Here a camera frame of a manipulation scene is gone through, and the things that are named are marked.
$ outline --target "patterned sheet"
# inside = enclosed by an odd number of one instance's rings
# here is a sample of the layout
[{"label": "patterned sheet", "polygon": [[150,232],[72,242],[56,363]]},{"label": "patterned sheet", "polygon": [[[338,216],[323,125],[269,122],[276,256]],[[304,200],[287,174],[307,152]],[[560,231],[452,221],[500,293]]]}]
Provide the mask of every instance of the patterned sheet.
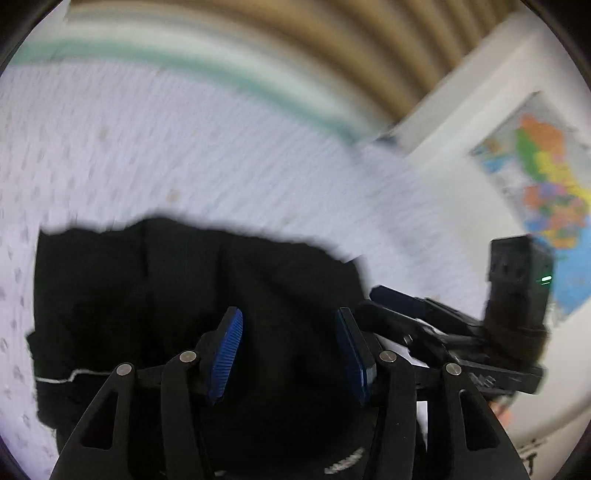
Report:
[{"label": "patterned sheet", "polygon": [[485,283],[389,145],[358,147],[258,98],[152,66],[9,66],[0,77],[0,433],[33,480],[57,452],[25,335],[39,228],[150,212],[362,255],[367,285],[479,315]]}]

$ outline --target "map poster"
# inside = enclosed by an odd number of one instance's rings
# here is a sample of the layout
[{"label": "map poster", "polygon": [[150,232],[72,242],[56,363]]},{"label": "map poster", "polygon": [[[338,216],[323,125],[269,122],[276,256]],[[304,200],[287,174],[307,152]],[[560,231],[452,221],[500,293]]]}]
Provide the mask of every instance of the map poster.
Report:
[{"label": "map poster", "polygon": [[591,161],[535,93],[473,151],[523,223],[554,250],[553,314],[591,295]]}]

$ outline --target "mounting screw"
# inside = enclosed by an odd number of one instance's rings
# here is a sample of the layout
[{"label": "mounting screw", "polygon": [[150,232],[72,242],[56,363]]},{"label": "mounting screw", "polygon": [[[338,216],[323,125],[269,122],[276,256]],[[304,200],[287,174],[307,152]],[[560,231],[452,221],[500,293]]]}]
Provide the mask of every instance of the mounting screw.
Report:
[{"label": "mounting screw", "polygon": [[124,377],[129,372],[131,372],[131,365],[130,364],[121,364],[117,367],[117,375]]},{"label": "mounting screw", "polygon": [[381,361],[391,364],[396,361],[396,354],[392,350],[384,350],[383,352],[380,352],[379,358]]},{"label": "mounting screw", "polygon": [[459,375],[462,373],[462,367],[458,364],[447,364],[445,370],[447,370],[447,373],[450,375]]},{"label": "mounting screw", "polygon": [[184,364],[188,364],[197,358],[197,354],[192,350],[187,350],[179,355],[179,360]]}]

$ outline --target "wall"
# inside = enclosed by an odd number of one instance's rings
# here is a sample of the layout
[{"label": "wall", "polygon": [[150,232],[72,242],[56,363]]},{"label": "wall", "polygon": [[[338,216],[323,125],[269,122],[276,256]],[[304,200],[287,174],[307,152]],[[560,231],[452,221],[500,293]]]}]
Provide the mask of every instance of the wall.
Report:
[{"label": "wall", "polygon": [[[552,32],[524,9],[394,132],[439,197],[483,282],[489,241],[525,232],[468,152],[539,90],[576,130],[577,139],[591,143],[591,92]],[[553,329],[543,359],[548,374],[541,392],[521,395],[512,407],[514,421],[508,431],[515,443],[553,431],[590,403],[590,317],[588,303]]]}]

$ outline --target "black cloth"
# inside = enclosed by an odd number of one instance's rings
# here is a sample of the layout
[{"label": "black cloth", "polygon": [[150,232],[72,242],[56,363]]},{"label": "black cloth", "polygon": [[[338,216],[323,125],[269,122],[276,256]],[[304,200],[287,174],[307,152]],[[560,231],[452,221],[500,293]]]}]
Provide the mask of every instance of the black cloth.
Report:
[{"label": "black cloth", "polygon": [[[359,409],[346,388],[334,315],[361,300],[354,263],[318,248],[153,218],[121,231],[40,233],[28,342],[36,377],[122,362],[142,369],[194,348],[236,306],[243,338],[225,398],[200,419],[214,469],[324,478],[363,448],[361,461],[333,477],[356,479],[375,411]],[[57,430],[60,449],[105,378],[37,382],[39,419]],[[134,399],[138,478],[162,478],[158,409],[153,395]]]}]

